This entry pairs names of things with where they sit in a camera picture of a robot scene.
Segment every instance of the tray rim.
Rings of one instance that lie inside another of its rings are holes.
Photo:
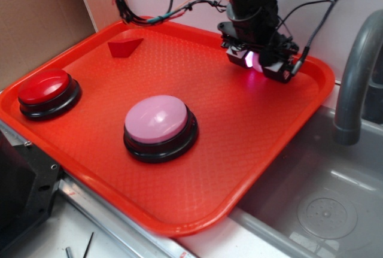
[[[67,51],[59,54],[58,56],[52,58],[48,62],[42,64],[35,70],[24,75],[20,79],[16,80],[13,84],[8,86],[2,93],[0,93],[0,119],[5,122],[9,127],[14,129],[16,132],[21,134],[26,139],[32,141],[38,147],[43,149],[48,155],[57,160],[58,162],[62,159],[66,159],[65,153],[62,153],[55,145],[51,145],[44,138],[41,138],[37,134],[33,133],[31,130],[26,129],[23,125],[14,117],[10,116],[4,109],[3,106],[7,104],[7,99],[14,97],[14,93],[17,91],[17,87],[20,83],[28,79],[30,76],[36,74],[45,69],[50,68],[64,68],[71,62],[75,61],[82,55],[90,52],[98,45],[104,43],[107,39],[114,37],[120,32],[133,29],[131,25],[126,25],[122,21],[115,22],[105,29],[99,31],[86,38],[82,42],[76,44],[75,46],[69,48]],[[152,31],[160,32],[162,34],[169,35],[169,33],[174,36],[184,40],[193,41],[198,44],[202,44],[212,48],[221,48],[221,38],[219,34],[204,31],[190,26],[180,25],[174,22],[169,22],[166,24],[158,25],[155,27],[150,27]],[[235,187],[232,193],[244,193],[254,184],[254,182],[261,176],[262,172],[268,167],[268,165],[276,158],[278,153],[285,146],[286,141],[290,141],[295,134],[300,130],[300,128],[307,122],[307,120],[316,112],[320,107],[322,102],[332,91],[335,85],[335,76],[333,71],[328,65],[322,62],[319,59],[308,56],[307,62],[311,64],[310,67],[307,67],[307,63],[303,64],[300,72],[312,77],[318,84],[318,94],[317,96],[305,107],[305,109],[299,113],[297,118],[291,124],[289,131],[286,131],[281,135],[281,137],[275,142],[272,147],[272,150],[268,152],[268,155],[265,157],[264,163],[262,166],[262,171],[257,175],[249,173],[241,182],[240,185]],[[137,221],[137,223],[142,223],[142,217],[145,217],[145,224],[143,225],[148,230],[153,232],[171,236],[185,236],[191,235],[206,229],[214,225],[219,220],[225,218],[229,211],[236,205],[239,198],[235,195],[229,195],[226,197],[222,203],[208,216],[201,218],[197,221],[184,224],[169,224],[164,223],[156,219],[153,215],[148,213],[146,210],[142,209],[139,205],[127,200],[123,195],[116,190],[112,190],[110,186],[101,181],[89,180],[88,174],[92,174],[90,170],[75,163],[70,168],[69,173],[80,173],[80,175],[75,174],[74,177],[82,182],[85,186],[92,189],[106,201],[114,205],[114,202],[118,202],[119,207],[117,207],[121,212],[130,218]]]

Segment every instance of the sink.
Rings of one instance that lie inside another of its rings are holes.
[[[333,118],[321,107],[231,217],[291,257],[381,257],[383,127],[363,121],[359,143],[342,146]]]

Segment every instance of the red tray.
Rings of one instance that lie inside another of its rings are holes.
[[[128,58],[108,41],[143,38]],[[309,57],[288,83],[230,63],[218,34],[175,23],[115,23],[19,79],[0,95],[0,119],[43,149],[137,223],[166,236],[196,233],[223,218],[310,118],[334,86]],[[83,96],[66,114],[32,122],[17,90],[45,69],[63,68]],[[166,163],[130,157],[124,118],[153,95],[180,98],[199,124],[196,144]]]

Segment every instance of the sink drain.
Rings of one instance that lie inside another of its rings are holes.
[[[357,212],[353,204],[338,193],[323,190],[300,201],[298,219],[309,233],[323,239],[339,239],[354,230]]]

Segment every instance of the cardboard box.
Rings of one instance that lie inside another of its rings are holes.
[[[0,0],[0,90],[94,32],[83,0]]]

